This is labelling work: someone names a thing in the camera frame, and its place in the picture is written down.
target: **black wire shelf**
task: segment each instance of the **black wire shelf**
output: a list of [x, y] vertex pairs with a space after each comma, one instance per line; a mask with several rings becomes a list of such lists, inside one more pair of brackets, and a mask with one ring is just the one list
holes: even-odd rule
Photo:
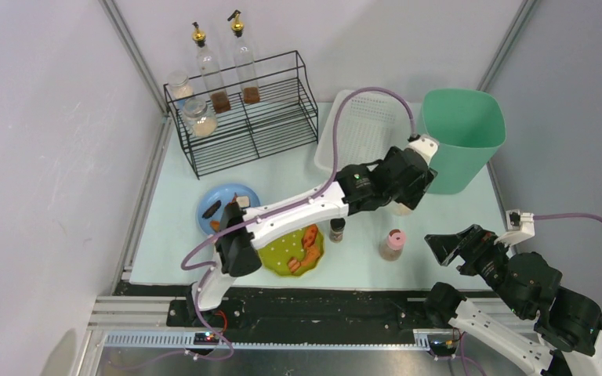
[[[242, 82], [231, 80], [233, 84], [220, 88], [227, 90], [231, 110], [216, 115], [218, 128], [207, 137], [196, 137], [187, 131], [180, 103], [198, 96], [208, 98], [209, 91], [172, 99], [168, 85], [163, 86], [181, 149], [198, 179], [302, 145], [317, 143], [317, 103], [310, 91], [306, 64], [299, 52], [291, 51], [256, 60], [255, 67], [260, 74], [256, 78], [259, 102], [246, 104], [241, 93]], [[221, 72], [225, 81], [236, 76], [234, 67]], [[201, 76], [191, 77], [190, 84], [194, 89], [204, 87]], [[206, 103], [213, 110], [211, 100]]]

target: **white plastic basket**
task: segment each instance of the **white plastic basket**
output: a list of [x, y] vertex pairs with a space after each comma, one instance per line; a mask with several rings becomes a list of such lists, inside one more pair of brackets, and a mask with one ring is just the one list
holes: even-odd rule
[[[322, 131], [315, 164], [331, 172], [333, 166], [333, 121], [341, 102], [352, 90], [338, 93]], [[419, 103], [408, 103], [415, 118]], [[338, 169], [383, 159], [392, 146], [407, 146], [411, 134], [409, 117], [400, 102], [377, 92], [363, 92], [343, 109], [338, 123]]]

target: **green plate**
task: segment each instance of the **green plate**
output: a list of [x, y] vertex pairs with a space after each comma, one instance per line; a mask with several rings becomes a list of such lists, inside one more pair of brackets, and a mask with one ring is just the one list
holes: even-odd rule
[[267, 244], [266, 247], [259, 249], [257, 252], [264, 267], [274, 271], [281, 277], [301, 277], [308, 270], [315, 269], [315, 266], [324, 256], [324, 234], [321, 231], [317, 232], [317, 238], [315, 239], [315, 244], [320, 248], [320, 257], [317, 258], [317, 261], [307, 266], [301, 266], [294, 274], [287, 267], [287, 263], [292, 257], [296, 257], [299, 261], [306, 257], [306, 253], [301, 246], [306, 228], [283, 235]]

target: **green bin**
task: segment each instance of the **green bin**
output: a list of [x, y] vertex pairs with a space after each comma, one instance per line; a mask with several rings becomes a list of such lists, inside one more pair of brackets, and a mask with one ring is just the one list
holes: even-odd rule
[[506, 139], [504, 117], [490, 94], [468, 89], [438, 89], [423, 98], [419, 134], [436, 139], [430, 161], [437, 177], [428, 193], [461, 192]]

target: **plate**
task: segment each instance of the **plate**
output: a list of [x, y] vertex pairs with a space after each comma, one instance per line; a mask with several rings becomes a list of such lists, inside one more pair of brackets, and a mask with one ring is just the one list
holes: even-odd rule
[[306, 229], [307, 227], [304, 227], [292, 231], [270, 242], [266, 247], [257, 250], [262, 265], [281, 277], [301, 277], [305, 272], [315, 269], [322, 256], [324, 256], [324, 234], [321, 230], [317, 232], [317, 238], [315, 239], [315, 244], [320, 250], [320, 257], [309, 265], [299, 267], [294, 273], [289, 270], [287, 265], [292, 257], [299, 261], [306, 257], [306, 251], [301, 246], [301, 239], [303, 239]]
[[[214, 233], [216, 233], [211, 228], [210, 223], [211, 221], [220, 221], [220, 219], [223, 217], [223, 210], [225, 209], [225, 205], [229, 204], [232, 201], [235, 193], [238, 196], [248, 196], [248, 198], [250, 199], [250, 207], [252, 208], [260, 205], [259, 197], [257, 197], [255, 191], [251, 190], [247, 186], [244, 186], [243, 184], [229, 183], [223, 184], [222, 186], [214, 187], [209, 192], [207, 192], [198, 203], [196, 216], [198, 225], [200, 226], [202, 232], [204, 232], [207, 235], [213, 235]], [[211, 207], [211, 205], [215, 204], [215, 202], [218, 200], [220, 200], [220, 208], [215, 213], [213, 213], [211, 218], [203, 219], [201, 215], [204, 214]]]

